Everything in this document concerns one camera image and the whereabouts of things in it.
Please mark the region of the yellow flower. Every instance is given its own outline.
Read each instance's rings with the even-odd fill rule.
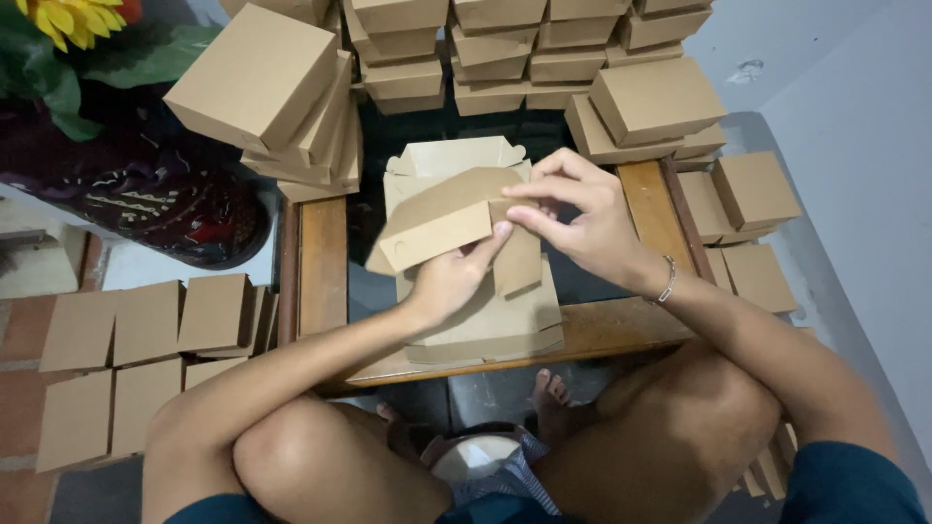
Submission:
[[[114,9],[123,0],[16,0],[16,5],[64,52],[66,36],[79,48],[93,49],[96,36],[109,38],[111,31],[126,27]]]

